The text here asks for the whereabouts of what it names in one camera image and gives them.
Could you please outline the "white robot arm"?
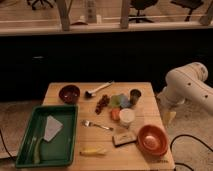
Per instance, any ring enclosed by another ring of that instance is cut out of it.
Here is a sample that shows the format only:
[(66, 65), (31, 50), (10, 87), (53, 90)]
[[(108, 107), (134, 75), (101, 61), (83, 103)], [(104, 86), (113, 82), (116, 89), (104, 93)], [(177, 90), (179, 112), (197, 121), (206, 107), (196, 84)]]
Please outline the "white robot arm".
[(207, 78), (207, 67), (200, 62), (174, 68), (166, 74), (166, 86), (157, 95), (162, 105), (162, 121), (165, 127), (176, 116), (174, 108), (182, 105), (185, 100), (197, 103), (213, 115), (213, 88), (205, 84)]

